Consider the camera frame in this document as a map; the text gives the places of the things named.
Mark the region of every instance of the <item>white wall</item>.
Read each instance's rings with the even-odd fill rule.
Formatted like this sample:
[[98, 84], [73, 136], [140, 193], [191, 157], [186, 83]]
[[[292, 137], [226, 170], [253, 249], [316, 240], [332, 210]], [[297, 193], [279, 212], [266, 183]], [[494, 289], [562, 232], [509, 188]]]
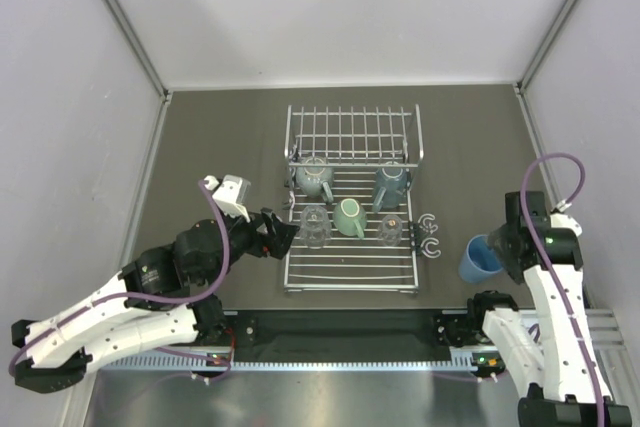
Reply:
[[[529, 90], [547, 152], [587, 167], [574, 214], [590, 291], [615, 311], [640, 373], [640, 3], [582, 0]], [[555, 164], [564, 195], [572, 167]]]
[[120, 0], [172, 88], [518, 80], [562, 0]]
[[[160, 101], [101, 0], [0, 0], [0, 363], [10, 326], [97, 288], [119, 261]], [[0, 424], [55, 425], [67, 392], [0, 376]]]

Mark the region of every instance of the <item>black plastic bracket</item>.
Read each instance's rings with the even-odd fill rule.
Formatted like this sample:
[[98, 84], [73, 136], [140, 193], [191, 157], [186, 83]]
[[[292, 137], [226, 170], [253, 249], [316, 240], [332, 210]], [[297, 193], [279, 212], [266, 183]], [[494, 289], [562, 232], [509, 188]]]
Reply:
[[[625, 405], [605, 402], [605, 426], [631, 427], [631, 412]], [[595, 404], [546, 400], [540, 386], [531, 384], [527, 397], [518, 402], [520, 427], [596, 427]]]
[[[571, 229], [551, 226], [544, 193], [527, 191], [526, 200], [536, 235], [544, 239], [545, 252], [551, 262], [581, 268], [583, 260], [578, 237]], [[525, 222], [520, 192], [505, 194], [505, 217], [506, 223], [489, 234], [487, 244], [509, 276], [522, 284], [526, 270], [536, 265], [544, 268], [544, 265]]]
[[[122, 268], [119, 274], [124, 279], [128, 292], [160, 295], [164, 297], [186, 297], [189, 286], [176, 269], [171, 246], [155, 247], [143, 252], [133, 262]], [[170, 310], [174, 306], [140, 299], [127, 299], [130, 308], [146, 310]]]
[[29, 335], [29, 326], [37, 320], [19, 320], [11, 326], [11, 343], [14, 347], [21, 349], [24, 347], [24, 340]]
[[263, 208], [260, 211], [264, 222], [265, 234], [260, 234], [262, 244], [271, 257], [282, 260], [293, 243], [293, 239], [300, 230], [297, 225], [286, 224], [271, 210]]
[[197, 341], [214, 344], [228, 325], [220, 299], [210, 295], [191, 304], [191, 308], [196, 318], [194, 328], [198, 331]]
[[473, 373], [476, 377], [486, 379], [493, 375], [500, 375], [507, 366], [498, 352], [482, 352], [473, 354], [473, 365], [477, 368]]
[[92, 357], [85, 355], [84, 350], [76, 352], [55, 369], [34, 369], [31, 359], [23, 360], [16, 364], [15, 384], [39, 394], [58, 392], [80, 382], [91, 360]]
[[482, 324], [486, 312], [496, 307], [518, 310], [518, 304], [513, 297], [495, 290], [488, 290], [467, 300], [466, 313], [436, 316], [435, 336], [438, 343], [448, 347], [490, 343], [482, 332]]

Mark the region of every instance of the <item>mug handle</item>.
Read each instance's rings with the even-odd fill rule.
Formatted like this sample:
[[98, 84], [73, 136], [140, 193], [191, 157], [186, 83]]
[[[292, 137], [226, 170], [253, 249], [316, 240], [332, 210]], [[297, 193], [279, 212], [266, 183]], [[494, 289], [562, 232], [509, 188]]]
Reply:
[[324, 190], [324, 200], [327, 204], [333, 204], [333, 194], [331, 193], [331, 187], [329, 187], [329, 182], [322, 183], [322, 190]]
[[376, 214], [382, 209], [382, 198], [384, 197], [384, 194], [386, 194], [386, 192], [387, 189], [385, 187], [380, 187], [378, 195], [376, 195], [376, 199], [373, 201], [371, 210], [373, 210]]
[[356, 234], [361, 239], [364, 239], [364, 229], [362, 228], [362, 226], [360, 225], [360, 222], [358, 221], [356, 221]]

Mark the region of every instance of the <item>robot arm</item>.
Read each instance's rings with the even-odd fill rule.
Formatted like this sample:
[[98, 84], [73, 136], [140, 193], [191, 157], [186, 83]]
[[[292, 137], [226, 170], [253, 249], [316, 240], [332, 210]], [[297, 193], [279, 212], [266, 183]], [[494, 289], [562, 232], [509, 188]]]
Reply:
[[[531, 290], [541, 333], [541, 346], [525, 329], [518, 307], [510, 296], [478, 294], [469, 301], [469, 311], [497, 347], [521, 397], [518, 417], [522, 427], [595, 426], [596, 394], [589, 366], [576, 338], [572, 319], [551, 272], [543, 267], [524, 226], [520, 193], [506, 195], [507, 222], [488, 237], [489, 247], [517, 283]], [[580, 225], [568, 215], [547, 213], [542, 192], [527, 192], [527, 204], [537, 234], [544, 239], [555, 274], [568, 297], [573, 319], [589, 358], [594, 359], [600, 395], [605, 402], [607, 426], [630, 426], [626, 406], [612, 402], [610, 390], [595, 362], [595, 355], [582, 299], [582, 256], [578, 237]]]
[[[246, 180], [230, 175], [222, 182], [206, 179], [206, 190], [211, 192], [207, 195], [223, 214], [229, 265], [245, 253], [282, 259], [298, 231], [269, 209], [260, 214], [247, 212], [243, 203], [249, 186]], [[220, 227], [214, 220], [202, 220], [178, 234], [172, 244], [147, 250], [65, 311], [40, 322], [16, 322], [13, 344], [21, 349], [29, 346], [26, 360], [15, 365], [16, 385], [55, 392], [128, 355], [175, 343], [215, 342], [226, 321], [214, 295], [185, 304], [124, 297], [134, 293], [188, 299], [191, 285], [211, 284], [221, 275], [222, 262]], [[111, 295], [122, 298], [100, 301]]]

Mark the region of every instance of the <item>dish rack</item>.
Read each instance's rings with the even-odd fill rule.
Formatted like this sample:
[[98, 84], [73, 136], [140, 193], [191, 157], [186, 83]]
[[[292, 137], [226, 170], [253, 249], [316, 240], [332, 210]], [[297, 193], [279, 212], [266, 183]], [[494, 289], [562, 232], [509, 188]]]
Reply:
[[[321, 249], [308, 248], [299, 237], [285, 258], [284, 289], [366, 290], [417, 293], [418, 263], [411, 210], [411, 186], [424, 157], [420, 107], [293, 107], [287, 115], [284, 149], [290, 189], [289, 222], [300, 223], [308, 205], [325, 206], [333, 222], [335, 205], [355, 198], [367, 211], [365, 238], [346, 237], [331, 225], [332, 239]], [[320, 156], [334, 168], [333, 205], [306, 197], [295, 184], [305, 157]], [[409, 171], [406, 201], [393, 211], [371, 211], [376, 171], [387, 162]], [[387, 247], [377, 228], [387, 214], [403, 220], [399, 245]]]

